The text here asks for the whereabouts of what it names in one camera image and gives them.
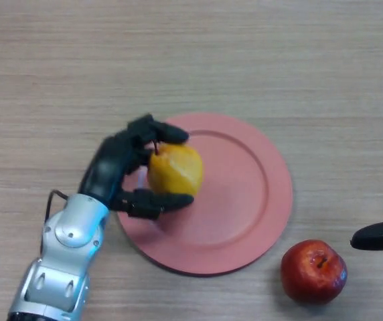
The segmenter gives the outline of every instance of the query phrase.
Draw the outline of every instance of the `black robotic finger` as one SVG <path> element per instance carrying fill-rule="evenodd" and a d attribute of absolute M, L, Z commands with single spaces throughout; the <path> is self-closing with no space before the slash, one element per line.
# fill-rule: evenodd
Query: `black robotic finger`
<path fill-rule="evenodd" d="M 155 151 L 151 148 L 143 148 L 134 150 L 132 159 L 126 169 L 126 175 L 130 175 L 135 172 L 140 166 L 148 166 L 151 155 Z"/>
<path fill-rule="evenodd" d="M 111 205 L 112 211 L 122 211 L 131 217 L 156 220 L 160 214 L 183 209 L 194 197 L 187 194 L 155 194 L 149 189 L 123 191 Z"/>
<path fill-rule="evenodd" d="M 156 133 L 156 139 L 159 142 L 168 144 L 183 144 L 189 139 L 189 133 L 180 127 L 170 125 L 165 122 L 152 121 L 151 127 Z"/>
<path fill-rule="evenodd" d="M 116 136 L 122 136 L 124 133 L 118 133 Z M 158 122 L 151 114 L 146 114 L 128 123 L 126 133 L 134 148 L 144 148 L 152 141 L 183 144 L 189 138 L 189 134 L 183 129 Z"/>

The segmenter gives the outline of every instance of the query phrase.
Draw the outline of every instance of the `silver robot wrist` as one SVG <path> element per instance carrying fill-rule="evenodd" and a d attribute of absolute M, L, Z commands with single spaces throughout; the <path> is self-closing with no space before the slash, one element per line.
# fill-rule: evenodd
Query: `silver robot wrist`
<path fill-rule="evenodd" d="M 68 198 L 64 209 L 44 225 L 41 257 L 25 272 L 10 316 L 80 321 L 90 287 L 88 270 L 102 245 L 108 214 L 108 208 L 92 197 Z"/>

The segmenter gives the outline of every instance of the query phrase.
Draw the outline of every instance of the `apple stem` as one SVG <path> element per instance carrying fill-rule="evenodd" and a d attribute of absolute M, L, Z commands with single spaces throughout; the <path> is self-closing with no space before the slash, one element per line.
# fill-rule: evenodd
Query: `apple stem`
<path fill-rule="evenodd" d="M 156 155 L 158 155 L 158 154 L 159 154 L 159 149 L 157 148 L 157 142 L 154 140 L 154 141 L 153 141 L 153 144 L 154 144 L 154 153 L 155 153 Z"/>
<path fill-rule="evenodd" d="M 322 260 L 321 262 L 318 263 L 317 267 L 318 267 L 319 269 L 321 269 L 321 268 L 323 267 L 323 264 L 324 264 L 326 261 L 327 261 L 327 258 L 326 258 L 326 257 L 323 258 L 323 260 Z"/>

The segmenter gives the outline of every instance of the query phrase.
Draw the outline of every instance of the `plate rim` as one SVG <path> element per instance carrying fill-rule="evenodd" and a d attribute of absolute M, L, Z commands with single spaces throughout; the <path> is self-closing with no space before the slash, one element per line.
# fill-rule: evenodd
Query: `plate rim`
<path fill-rule="evenodd" d="M 234 135 L 228 134 L 226 129 L 220 130 L 219 128 L 217 128 L 214 130 L 214 129 L 210 129 L 210 128 L 206 128 L 206 127 L 196 128 L 196 127 L 198 127 L 198 123 L 205 124 L 206 123 L 205 120 L 214 119 L 214 118 L 218 118 L 219 120 L 223 120 L 224 122 L 227 122 L 228 124 L 231 124 L 231 125 L 241 126 L 245 129 L 247 129 L 248 131 L 251 130 L 253 132 L 253 135 L 251 136 L 250 140 L 253 140 L 256 138 L 262 138 L 264 140 L 264 146 L 269 147 L 271 149 L 271 155 L 273 156 L 273 153 L 275 153 L 277 158 L 278 158 L 277 161 L 281 162 L 281 164 L 279 164 L 278 166 L 280 166 L 282 168 L 281 173 L 283 174 L 283 179 L 284 179 L 284 181 L 283 181 L 284 185 L 282 186 L 282 188 L 285 189 L 286 186 L 288 187 L 288 190 L 285 189 L 283 191 L 284 194 L 286 194 L 286 196 L 288 197 L 288 202 L 284 204 L 285 208 L 283 209 L 283 215 L 281 216 L 281 217 L 283 217 L 283 220 L 278 222 L 277 228 L 274 231 L 271 231 L 272 235 L 269 237 L 269 239 L 268 239 L 268 237 L 261 237 L 260 238 L 260 239 L 264 240 L 263 243 L 266 244 L 265 246 L 255 247 L 254 251 L 252 251 L 252 253 L 249 255 L 245 255 L 246 258 L 242 259 L 240 263 L 237 263 L 237 261 L 235 261 L 236 263 L 231 263 L 229 266 L 225 266 L 224 268 L 207 267 L 205 269 L 205 271 L 202 268 L 201 269 L 196 269 L 196 268 L 192 268 L 192 267 L 186 268 L 186 267 L 182 266 L 181 264 L 176 263 L 176 262 L 180 261 L 178 259 L 173 260 L 173 261 L 171 260 L 170 263 L 166 263 L 166 260 L 158 260 L 157 258 L 159 255 L 157 255 L 157 254 L 160 253 L 160 249 L 155 248 L 156 247 L 155 244 L 153 244 L 153 245 L 147 244 L 147 246 L 143 246 L 142 244 L 139 245 L 133 239 L 133 237 L 131 237 L 128 234 L 128 229 L 133 228 L 134 223 L 140 224 L 143 221 L 136 221 L 136 219 L 132 219 L 132 218 L 128 217 L 127 215 L 125 215 L 125 213 L 117 213 L 118 222 L 119 222 L 123 232 L 125 233 L 126 237 L 129 239 L 129 241 L 133 244 L 134 248 L 141 255 L 144 255 L 147 259 L 149 259 L 150 261 L 152 261 L 154 264 L 156 264 L 158 266 L 161 266 L 161 267 L 168 269 L 172 272 L 176 272 L 176 273 L 180 273 L 180 274 L 189 274 L 189 275 L 195 275 L 195 276 L 219 275 L 219 274 L 226 274 L 229 272 L 240 270 L 240 269 L 252 264 L 254 261 L 258 260 L 265 253 L 267 253 L 271 249 L 271 247 L 280 239 L 281 235 L 283 234 L 285 228 L 288 225 L 288 221 L 291 217 L 292 210 L 293 210 L 293 202 L 294 202 L 293 181 L 292 181 L 292 177 L 291 177 L 289 168 L 288 168 L 281 152 L 278 150 L 278 148 L 258 128 L 256 128 L 255 126 L 253 126 L 253 125 L 251 125 L 251 124 L 249 124 L 249 123 L 247 123 L 247 122 L 245 122 L 239 118 L 235 118 L 235 117 L 228 116 L 225 114 L 213 113 L 213 112 L 192 112 L 192 113 L 180 114 L 180 115 L 176 115 L 176 116 L 168 118 L 166 120 L 167 123 L 181 126 L 182 128 L 184 128 L 187 131 L 207 130 L 207 131 L 212 131 L 212 132 L 219 132 L 220 134 L 232 137 L 237 142 L 239 142 L 242 146 L 245 146 L 248 149 L 248 152 L 251 152 L 253 157 L 258 162 L 258 165 L 262 170 L 262 174 L 264 175 L 264 179 L 266 181 L 266 186 L 268 189 L 267 200 L 265 202 L 265 205 L 262 206 L 262 208 L 260 210 L 260 214 L 259 214 L 260 218 L 257 219 L 256 225 L 254 227 L 251 227 L 248 230 L 248 233 L 246 235 L 240 236 L 240 238 L 242 239 L 240 241 L 240 243 L 244 243 L 246 245 L 247 243 L 250 242 L 251 239 L 258 239 L 259 236 L 256 235 L 256 233 L 258 231 L 266 233 L 268 227 L 267 227 L 267 225 L 265 225 L 263 223 L 265 220 L 267 220 L 267 217 L 268 217 L 268 215 L 266 215 L 266 212 L 268 211 L 268 207 L 273 206 L 272 205 L 273 201 L 271 201 L 271 182 L 273 182 L 273 180 L 276 181 L 276 179 L 274 179 L 274 177 L 271 176 L 271 174 L 268 173 L 264 169 L 265 165 L 264 165 L 264 162 L 262 160 L 262 154 L 261 153 L 264 154 L 266 152 L 267 148 L 261 147 L 261 148 L 258 148 L 256 150 L 255 148 L 252 148 L 250 145 L 255 145 L 255 146 L 258 146 L 258 145 L 256 145 L 255 143 L 251 144 L 250 141 L 247 141 L 246 139 L 239 139 L 235 134 Z M 193 121 L 193 119 L 199 119 L 200 121 L 198 123 L 196 123 Z M 185 122 L 185 123 L 190 122 L 190 126 L 187 126 L 187 124 L 182 124 L 182 122 Z M 276 216 L 274 213 L 269 212 L 269 221 L 273 221 L 274 216 Z M 169 239 L 169 238 L 165 237 L 164 239 L 165 239 L 165 241 L 160 243 L 159 246 L 161 246 L 163 244 L 164 245 L 168 244 L 168 250 L 169 250 L 169 248 L 171 246 L 166 241 L 166 239 Z M 233 242 L 228 241 L 229 245 L 227 245 L 227 249 L 224 248 L 221 251 L 220 250 L 214 250 L 212 255 L 225 256 L 225 254 L 223 252 L 229 251 L 228 248 L 232 246 L 232 243 L 234 246 L 235 241 L 233 241 Z M 175 247 L 178 247 L 178 246 L 179 246 L 179 249 L 184 249 L 184 247 L 181 247 L 181 245 L 175 245 Z"/>

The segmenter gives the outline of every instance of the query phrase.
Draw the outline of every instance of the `black object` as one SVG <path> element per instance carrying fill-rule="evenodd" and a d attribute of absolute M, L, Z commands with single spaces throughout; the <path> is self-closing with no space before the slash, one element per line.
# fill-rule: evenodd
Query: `black object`
<path fill-rule="evenodd" d="M 383 251 L 383 222 L 356 231 L 351 246 L 365 251 Z"/>
<path fill-rule="evenodd" d="M 150 190 L 124 191 L 125 175 L 140 166 L 148 166 L 154 152 L 150 143 L 183 144 L 189 134 L 146 114 L 127 128 L 105 138 L 90 162 L 78 192 L 99 200 L 112 211 L 124 211 L 132 217 L 155 220 L 161 213 L 181 209 L 193 203 L 191 195 L 155 195 Z"/>
<path fill-rule="evenodd" d="M 16 313 L 9 314 L 7 317 L 7 321 L 56 321 L 56 320 L 46 318 L 45 316 L 39 316 L 37 314 L 16 312 Z"/>
<path fill-rule="evenodd" d="M 52 206 L 52 200 L 53 200 L 54 195 L 59 196 L 60 198 L 64 199 L 65 201 L 68 200 L 68 196 L 63 194 L 63 192 L 58 191 L 57 189 L 51 190 L 49 197 L 48 197 L 48 200 L 47 200 L 46 214 L 44 215 L 44 224 L 46 224 L 47 220 L 50 217 L 50 208 Z M 42 235 L 42 239 L 40 241 L 40 254 L 42 254 L 42 253 L 43 253 L 43 235 Z"/>

